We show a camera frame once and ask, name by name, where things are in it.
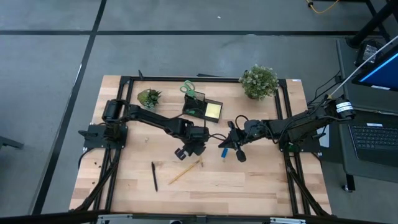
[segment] green scissors handle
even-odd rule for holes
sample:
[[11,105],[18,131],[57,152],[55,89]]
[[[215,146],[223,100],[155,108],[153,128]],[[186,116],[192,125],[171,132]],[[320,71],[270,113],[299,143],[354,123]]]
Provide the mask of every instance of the green scissors handle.
[[184,82],[184,85],[182,85],[180,87],[180,91],[183,92],[183,93],[186,93],[188,96],[191,96],[191,97],[194,97],[194,98],[196,97],[195,96],[195,86],[189,80]]

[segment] wooden table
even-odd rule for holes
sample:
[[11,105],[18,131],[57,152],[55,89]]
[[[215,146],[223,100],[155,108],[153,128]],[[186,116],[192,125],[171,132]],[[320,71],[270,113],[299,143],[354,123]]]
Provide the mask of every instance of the wooden table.
[[[93,120],[100,123],[107,100],[116,97],[120,76],[104,76],[99,91]],[[162,91],[156,113],[173,117],[181,113],[184,104],[179,86],[182,82],[135,81],[131,103],[139,105],[137,94],[152,88]],[[210,133],[227,135],[227,121],[233,121],[239,114],[249,119],[277,119],[275,99],[250,100],[239,83],[195,82],[197,91],[205,93],[211,100],[223,102],[219,123],[206,122]],[[287,80],[293,114],[307,109],[303,86],[300,80]],[[280,91],[282,110],[286,118],[284,99]],[[203,126],[203,120],[182,116]],[[261,139],[242,147],[247,161],[239,162],[232,149],[226,161],[222,162],[217,146],[219,140],[211,138],[202,154],[204,167],[195,166],[171,185],[177,174],[198,159],[196,155],[180,161],[174,150],[183,146],[163,130],[137,122],[128,122],[128,139],[122,150],[116,185],[113,195],[112,212],[128,213],[173,213],[207,215],[253,215],[289,216],[290,206],[287,175],[282,153],[271,140]],[[79,206],[98,181],[104,149],[89,152],[81,162],[70,208]],[[301,153],[305,183],[317,202],[330,212],[328,196],[318,160],[309,153]],[[150,162],[156,165],[159,191],[154,189]],[[108,187],[105,186],[100,208]],[[298,207],[301,212],[300,191],[296,187]]]

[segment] yellow sticky note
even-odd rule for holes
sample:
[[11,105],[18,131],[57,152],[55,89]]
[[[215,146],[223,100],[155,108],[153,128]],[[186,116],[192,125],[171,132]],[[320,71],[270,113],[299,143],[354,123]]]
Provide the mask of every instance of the yellow sticky note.
[[207,108],[205,113],[206,117],[218,119],[220,117],[220,112],[221,112],[221,105],[207,103]]

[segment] potted plant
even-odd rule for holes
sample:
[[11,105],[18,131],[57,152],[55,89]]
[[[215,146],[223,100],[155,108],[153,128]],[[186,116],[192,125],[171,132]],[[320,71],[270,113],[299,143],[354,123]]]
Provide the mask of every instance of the potted plant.
[[161,91],[147,89],[138,93],[137,99],[144,105],[145,109],[153,110],[155,105],[159,104],[157,100],[161,97],[160,93]]
[[250,99],[261,100],[266,96],[273,96],[278,87],[278,78],[272,68],[255,65],[250,71],[244,71],[239,78],[244,93]]

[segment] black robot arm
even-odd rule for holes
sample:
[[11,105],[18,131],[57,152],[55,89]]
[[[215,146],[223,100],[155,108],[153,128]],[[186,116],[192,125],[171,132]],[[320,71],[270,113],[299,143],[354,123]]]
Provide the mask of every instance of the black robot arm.
[[231,131],[227,140],[218,147],[229,147],[236,150],[239,161],[244,162],[246,156],[240,146],[267,138],[277,144],[281,140],[289,144],[300,144],[309,134],[334,121],[347,121],[354,118],[351,103],[341,98],[323,101],[311,110],[296,114],[282,120],[248,120],[244,129],[235,128],[232,121],[228,121]]
[[192,121],[183,118],[166,118],[159,114],[142,109],[140,106],[127,104],[123,100],[108,100],[102,115],[102,119],[108,124],[119,124],[128,121],[140,121],[156,128],[163,129],[173,138],[181,139],[184,143],[182,149],[177,149],[175,155],[183,160],[192,153],[200,155],[205,149],[205,143],[209,139],[207,127],[195,126]]

